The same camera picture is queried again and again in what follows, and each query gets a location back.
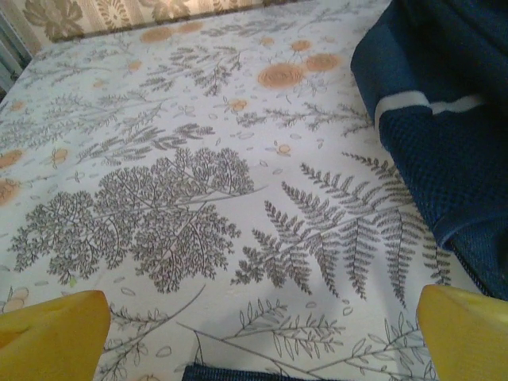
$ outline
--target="curtain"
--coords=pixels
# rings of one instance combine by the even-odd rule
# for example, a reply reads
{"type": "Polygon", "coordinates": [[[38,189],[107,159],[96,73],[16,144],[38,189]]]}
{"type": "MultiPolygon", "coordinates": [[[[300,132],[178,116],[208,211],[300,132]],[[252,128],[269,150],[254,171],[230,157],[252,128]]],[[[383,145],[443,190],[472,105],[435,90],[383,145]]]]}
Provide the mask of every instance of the curtain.
{"type": "Polygon", "coordinates": [[[0,88],[7,92],[32,59],[6,15],[0,10],[0,88]]]}

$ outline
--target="orange dot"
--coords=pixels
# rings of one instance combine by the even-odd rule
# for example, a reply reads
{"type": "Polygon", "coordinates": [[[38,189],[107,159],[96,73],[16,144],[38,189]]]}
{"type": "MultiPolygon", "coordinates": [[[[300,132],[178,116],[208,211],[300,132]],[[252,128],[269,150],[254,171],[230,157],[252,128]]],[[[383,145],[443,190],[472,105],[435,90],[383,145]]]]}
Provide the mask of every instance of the orange dot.
{"type": "Polygon", "coordinates": [[[303,80],[303,71],[290,63],[276,63],[264,69],[257,80],[269,89],[284,89],[298,85],[303,80]]]}
{"type": "Polygon", "coordinates": [[[203,23],[200,21],[186,22],[182,24],[177,31],[179,33],[192,33],[197,32],[203,27],[203,23]]]}
{"type": "Polygon", "coordinates": [[[66,159],[69,151],[65,148],[59,148],[53,151],[53,163],[62,164],[66,159]]]}
{"type": "Polygon", "coordinates": [[[129,70],[130,71],[138,71],[140,70],[142,62],[139,60],[135,60],[129,64],[129,70]]]}
{"type": "Polygon", "coordinates": [[[9,151],[5,154],[0,154],[0,169],[10,167],[15,164],[21,156],[23,155],[23,151],[20,149],[14,149],[13,151],[9,151]]]}
{"type": "Polygon", "coordinates": [[[146,44],[152,44],[154,42],[161,42],[167,40],[173,35],[173,29],[167,26],[160,26],[159,28],[152,28],[144,32],[140,40],[146,44]]]}
{"type": "Polygon", "coordinates": [[[19,183],[11,179],[0,179],[0,206],[15,198],[19,192],[19,183]]]}
{"type": "Polygon", "coordinates": [[[282,144],[279,146],[279,152],[283,155],[288,154],[291,151],[291,147],[287,144],[282,144]]]}
{"type": "Polygon", "coordinates": [[[11,111],[19,111],[23,107],[25,107],[25,105],[26,105],[26,103],[24,103],[23,101],[16,101],[16,102],[13,102],[13,104],[10,106],[10,110],[11,111]]]}
{"type": "Polygon", "coordinates": [[[263,45],[263,46],[272,46],[275,41],[273,40],[273,38],[271,37],[263,37],[261,40],[260,40],[260,43],[263,45]]]}
{"type": "Polygon", "coordinates": [[[245,107],[247,107],[247,101],[244,99],[234,99],[229,102],[229,106],[234,111],[242,111],[245,107]]]}
{"type": "Polygon", "coordinates": [[[307,70],[309,71],[330,71],[340,64],[342,64],[342,59],[329,53],[319,53],[310,56],[306,60],[307,70]]]}
{"type": "Polygon", "coordinates": [[[295,41],[293,44],[291,44],[291,48],[295,52],[303,52],[305,50],[310,49],[311,45],[312,44],[308,40],[298,40],[298,41],[295,41]]]}

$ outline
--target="dark blue towel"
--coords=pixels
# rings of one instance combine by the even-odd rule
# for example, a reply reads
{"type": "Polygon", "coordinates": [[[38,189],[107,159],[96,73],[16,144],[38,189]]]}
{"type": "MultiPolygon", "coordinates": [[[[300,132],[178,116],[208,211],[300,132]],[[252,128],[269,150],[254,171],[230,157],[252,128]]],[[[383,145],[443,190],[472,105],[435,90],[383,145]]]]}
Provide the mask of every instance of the dark blue towel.
{"type": "Polygon", "coordinates": [[[230,371],[229,369],[208,368],[191,365],[185,368],[182,381],[304,381],[283,375],[271,375],[258,371],[230,371]]]}
{"type": "Polygon", "coordinates": [[[352,71],[438,244],[508,300],[508,2],[394,0],[352,71]]]}

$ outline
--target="white stripe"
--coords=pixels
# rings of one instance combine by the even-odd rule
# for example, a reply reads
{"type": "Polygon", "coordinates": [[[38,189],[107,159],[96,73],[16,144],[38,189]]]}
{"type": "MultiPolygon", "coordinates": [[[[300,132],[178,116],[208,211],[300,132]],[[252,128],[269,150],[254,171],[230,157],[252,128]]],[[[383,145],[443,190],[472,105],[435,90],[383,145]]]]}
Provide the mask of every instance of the white stripe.
{"type": "Polygon", "coordinates": [[[486,104],[487,101],[479,94],[468,95],[457,99],[454,102],[435,102],[430,105],[432,114],[440,114],[444,111],[451,111],[452,113],[465,113],[475,107],[486,104]]]}
{"type": "Polygon", "coordinates": [[[487,101],[479,94],[466,95],[454,102],[434,102],[429,100],[420,91],[404,91],[402,93],[388,95],[379,100],[374,112],[374,126],[379,130],[379,119],[387,111],[399,110],[411,106],[426,106],[432,110],[432,114],[440,114],[445,111],[452,113],[464,113],[475,107],[486,104],[487,101]]]}
{"type": "Polygon", "coordinates": [[[381,98],[374,112],[374,126],[379,128],[379,119],[387,111],[403,109],[410,106],[430,107],[429,100],[421,91],[404,91],[403,93],[388,95],[381,98]]]}

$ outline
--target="orange flower print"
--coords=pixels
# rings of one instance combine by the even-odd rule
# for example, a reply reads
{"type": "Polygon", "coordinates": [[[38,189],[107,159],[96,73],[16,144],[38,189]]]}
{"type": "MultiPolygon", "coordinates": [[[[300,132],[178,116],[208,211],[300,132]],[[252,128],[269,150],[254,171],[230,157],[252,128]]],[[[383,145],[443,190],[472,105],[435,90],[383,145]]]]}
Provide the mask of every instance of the orange flower print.
{"type": "Polygon", "coordinates": [[[10,105],[10,110],[11,111],[22,110],[25,107],[25,105],[26,105],[26,103],[24,103],[23,101],[16,101],[16,102],[13,102],[12,105],[10,105]]]}
{"type": "Polygon", "coordinates": [[[263,46],[272,46],[275,41],[273,40],[273,38],[271,37],[263,37],[261,40],[260,40],[260,43],[263,45],[263,46]]]}
{"type": "Polygon", "coordinates": [[[11,179],[0,179],[0,206],[4,206],[10,200],[16,198],[18,192],[19,183],[11,179]]]}
{"type": "Polygon", "coordinates": [[[281,144],[276,141],[273,142],[274,147],[266,148],[267,151],[275,152],[279,156],[291,156],[291,147],[288,144],[281,144]]]}
{"type": "Polygon", "coordinates": [[[29,296],[28,288],[19,287],[13,291],[13,288],[11,287],[9,291],[9,296],[7,297],[7,302],[0,302],[2,312],[6,314],[8,312],[12,312],[23,308],[28,296],[29,296]]]}
{"type": "Polygon", "coordinates": [[[100,79],[99,81],[95,81],[93,86],[95,89],[100,89],[104,85],[105,85],[105,82],[100,79]]]}
{"type": "Polygon", "coordinates": [[[50,157],[46,160],[43,160],[42,164],[51,164],[53,168],[57,169],[58,166],[67,160],[67,156],[69,155],[69,151],[65,148],[54,148],[50,157]]]}
{"type": "Polygon", "coordinates": [[[167,26],[160,26],[158,28],[152,28],[144,32],[140,40],[146,44],[153,44],[154,42],[161,42],[167,40],[173,35],[173,29],[167,26]]]}
{"type": "Polygon", "coordinates": [[[276,63],[264,69],[257,80],[268,89],[284,89],[298,85],[303,80],[303,71],[290,63],[276,63]]]}
{"type": "Polygon", "coordinates": [[[193,33],[199,31],[203,27],[203,23],[200,21],[191,21],[182,24],[177,32],[179,33],[193,33]]]}
{"type": "Polygon", "coordinates": [[[319,53],[307,58],[305,64],[309,71],[330,71],[342,64],[342,60],[334,54],[319,53]]]}
{"type": "Polygon", "coordinates": [[[298,40],[291,44],[291,49],[295,52],[304,52],[305,50],[309,50],[312,44],[308,40],[298,40]]]}
{"type": "Polygon", "coordinates": [[[128,68],[130,71],[138,71],[138,70],[140,70],[141,64],[142,64],[141,61],[135,60],[135,61],[129,63],[128,68]]]}
{"type": "Polygon", "coordinates": [[[0,153],[0,169],[14,165],[17,161],[19,161],[22,155],[23,151],[20,149],[14,149],[13,151],[9,151],[7,153],[0,153]]]}
{"type": "Polygon", "coordinates": [[[244,99],[233,99],[229,101],[229,107],[236,112],[242,111],[245,107],[247,107],[247,104],[248,102],[244,99]]]}

